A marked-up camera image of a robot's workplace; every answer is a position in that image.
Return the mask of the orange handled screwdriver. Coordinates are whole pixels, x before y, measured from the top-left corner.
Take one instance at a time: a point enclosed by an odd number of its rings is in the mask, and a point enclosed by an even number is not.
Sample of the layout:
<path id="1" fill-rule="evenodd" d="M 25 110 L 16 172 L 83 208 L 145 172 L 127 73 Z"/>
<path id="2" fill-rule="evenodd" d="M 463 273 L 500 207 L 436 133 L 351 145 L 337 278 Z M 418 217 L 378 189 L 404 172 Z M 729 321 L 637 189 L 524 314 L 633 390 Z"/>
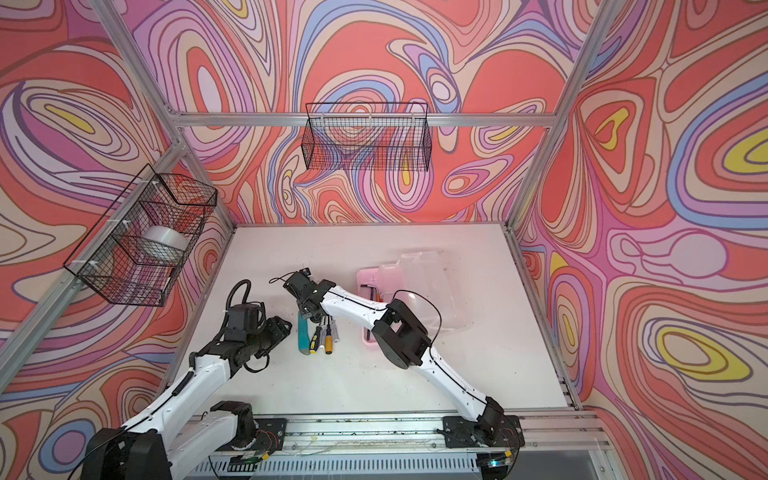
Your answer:
<path id="1" fill-rule="evenodd" d="M 332 319 L 330 316 L 325 317 L 324 327 L 323 349 L 326 355 L 331 355 L 333 353 L 334 340 L 332 334 Z"/>

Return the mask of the black yellow small screwdriver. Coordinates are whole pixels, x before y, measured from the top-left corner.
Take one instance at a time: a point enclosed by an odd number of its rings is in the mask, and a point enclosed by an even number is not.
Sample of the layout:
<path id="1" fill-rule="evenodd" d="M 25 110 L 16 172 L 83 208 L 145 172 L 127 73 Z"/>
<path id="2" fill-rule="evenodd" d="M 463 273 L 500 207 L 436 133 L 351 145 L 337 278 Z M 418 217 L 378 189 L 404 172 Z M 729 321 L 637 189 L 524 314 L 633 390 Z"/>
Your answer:
<path id="1" fill-rule="evenodd" d="M 323 339 L 324 339 L 324 328 L 322 324 L 318 324 L 310 339 L 309 350 L 311 354 L 314 354 L 318 351 L 319 347 L 323 343 Z"/>

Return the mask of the teal utility knife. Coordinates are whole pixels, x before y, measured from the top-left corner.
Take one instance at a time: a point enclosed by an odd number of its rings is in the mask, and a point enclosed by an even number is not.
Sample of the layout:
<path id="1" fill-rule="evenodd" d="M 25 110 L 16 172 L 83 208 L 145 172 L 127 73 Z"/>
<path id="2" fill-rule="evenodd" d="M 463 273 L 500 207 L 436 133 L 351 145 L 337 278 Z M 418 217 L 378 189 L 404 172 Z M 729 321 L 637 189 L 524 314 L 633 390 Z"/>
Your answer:
<path id="1" fill-rule="evenodd" d="M 302 355 L 309 355 L 311 350 L 308 321 L 302 314 L 298 315 L 297 321 L 297 345 L 299 352 Z"/>

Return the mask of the pink translucent plastic tool box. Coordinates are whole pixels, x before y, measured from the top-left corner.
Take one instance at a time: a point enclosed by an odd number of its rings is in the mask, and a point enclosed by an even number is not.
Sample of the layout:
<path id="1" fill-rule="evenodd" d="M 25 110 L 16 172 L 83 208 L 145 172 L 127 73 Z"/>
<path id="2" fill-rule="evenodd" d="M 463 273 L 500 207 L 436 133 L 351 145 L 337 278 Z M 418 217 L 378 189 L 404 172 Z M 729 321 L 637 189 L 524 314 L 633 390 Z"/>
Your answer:
<path id="1" fill-rule="evenodd" d="M 372 288 L 376 287 L 383 303 L 404 302 L 430 335 L 454 335 L 471 325 L 450 256 L 444 251 L 403 253 L 392 262 L 359 270 L 356 282 L 356 294 L 366 299 L 375 300 Z"/>

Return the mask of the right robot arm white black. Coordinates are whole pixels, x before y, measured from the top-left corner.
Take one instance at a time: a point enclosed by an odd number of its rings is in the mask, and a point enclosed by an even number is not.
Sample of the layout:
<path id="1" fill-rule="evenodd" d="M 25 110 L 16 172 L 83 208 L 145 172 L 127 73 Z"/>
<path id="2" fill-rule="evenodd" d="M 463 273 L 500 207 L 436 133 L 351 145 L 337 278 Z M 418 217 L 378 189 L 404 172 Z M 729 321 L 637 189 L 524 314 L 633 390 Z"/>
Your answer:
<path id="1" fill-rule="evenodd" d="M 406 303 L 365 299 L 330 280 L 316 282 L 308 269 L 278 279 L 296 300 L 301 313 L 313 320 L 323 317 L 349 320 L 372 334 L 387 360 L 400 369 L 422 375 L 456 407 L 483 445 L 491 446 L 502 430 L 503 407 L 473 387 L 440 355 L 436 339 Z"/>

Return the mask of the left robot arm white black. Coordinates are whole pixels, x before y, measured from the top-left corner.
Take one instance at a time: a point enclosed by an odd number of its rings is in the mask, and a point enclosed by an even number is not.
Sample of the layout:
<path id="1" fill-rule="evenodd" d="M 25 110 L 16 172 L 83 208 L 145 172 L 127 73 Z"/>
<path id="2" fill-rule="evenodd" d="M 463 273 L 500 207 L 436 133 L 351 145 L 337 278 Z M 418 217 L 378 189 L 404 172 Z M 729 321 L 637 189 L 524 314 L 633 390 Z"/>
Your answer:
<path id="1" fill-rule="evenodd" d="M 227 308 L 223 326 L 190 366 L 149 406 L 88 442 L 74 474 L 81 479 L 183 479 L 222 446 L 248 450 L 261 434 L 250 404 L 220 401 L 194 426 L 191 417 L 252 359 L 268 361 L 292 325 L 260 302 Z"/>

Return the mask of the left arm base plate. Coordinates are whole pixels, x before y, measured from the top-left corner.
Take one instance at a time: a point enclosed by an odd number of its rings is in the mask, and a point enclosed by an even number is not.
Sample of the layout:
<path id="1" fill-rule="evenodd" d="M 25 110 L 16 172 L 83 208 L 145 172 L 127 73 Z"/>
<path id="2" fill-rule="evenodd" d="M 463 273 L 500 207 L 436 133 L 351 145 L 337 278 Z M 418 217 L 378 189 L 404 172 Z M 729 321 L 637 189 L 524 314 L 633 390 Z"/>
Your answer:
<path id="1" fill-rule="evenodd" d="M 273 454 L 283 448 L 287 423 L 282 417 L 256 418 L 251 427 L 238 427 L 235 437 L 218 447 L 216 452 Z"/>

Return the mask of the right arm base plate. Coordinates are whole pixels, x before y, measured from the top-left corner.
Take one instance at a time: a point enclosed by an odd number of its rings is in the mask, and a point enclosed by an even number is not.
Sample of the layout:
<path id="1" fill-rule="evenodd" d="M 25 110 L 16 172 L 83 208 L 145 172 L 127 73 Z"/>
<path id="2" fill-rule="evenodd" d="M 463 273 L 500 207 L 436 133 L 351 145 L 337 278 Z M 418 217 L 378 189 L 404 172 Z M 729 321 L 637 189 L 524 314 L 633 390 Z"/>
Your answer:
<path id="1" fill-rule="evenodd" d="M 504 416 L 493 433 L 460 416 L 445 416 L 442 427 L 435 430 L 448 448 L 505 448 L 518 450 L 525 446 L 520 419 L 516 415 Z"/>

